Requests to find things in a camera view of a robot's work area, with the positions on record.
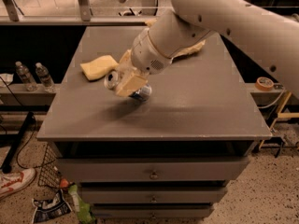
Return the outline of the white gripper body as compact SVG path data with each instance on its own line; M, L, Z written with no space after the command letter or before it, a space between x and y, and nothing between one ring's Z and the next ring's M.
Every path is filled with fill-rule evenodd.
M164 57L152 44L149 28L145 28L134 40L131 61L134 67L151 75L161 73L172 60Z

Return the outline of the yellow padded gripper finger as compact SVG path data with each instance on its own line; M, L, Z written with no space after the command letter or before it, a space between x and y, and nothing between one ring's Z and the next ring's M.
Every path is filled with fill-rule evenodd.
M149 73L133 66L129 49L123 53L116 71L120 81L114 91L120 97L128 97L148 83Z

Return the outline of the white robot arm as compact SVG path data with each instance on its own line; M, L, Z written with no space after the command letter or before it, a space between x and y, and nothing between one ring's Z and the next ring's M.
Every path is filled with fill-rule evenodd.
M299 96L299 23L245 0L171 0L168 9L139 34L120 62L115 92L128 96L162 72L181 50L218 33Z

